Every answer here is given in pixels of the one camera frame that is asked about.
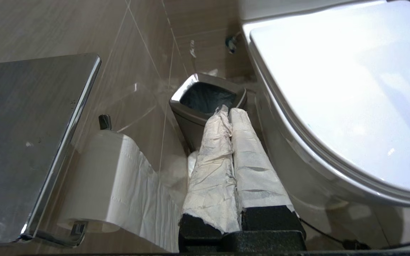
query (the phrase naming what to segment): toilet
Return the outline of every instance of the toilet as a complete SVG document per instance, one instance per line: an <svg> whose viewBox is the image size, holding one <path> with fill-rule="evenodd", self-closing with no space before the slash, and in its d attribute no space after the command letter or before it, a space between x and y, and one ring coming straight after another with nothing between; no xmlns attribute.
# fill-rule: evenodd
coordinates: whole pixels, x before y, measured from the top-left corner
<svg viewBox="0 0 410 256"><path fill-rule="evenodd" d="M239 0L239 12L293 202L410 207L410 2Z"/></svg>

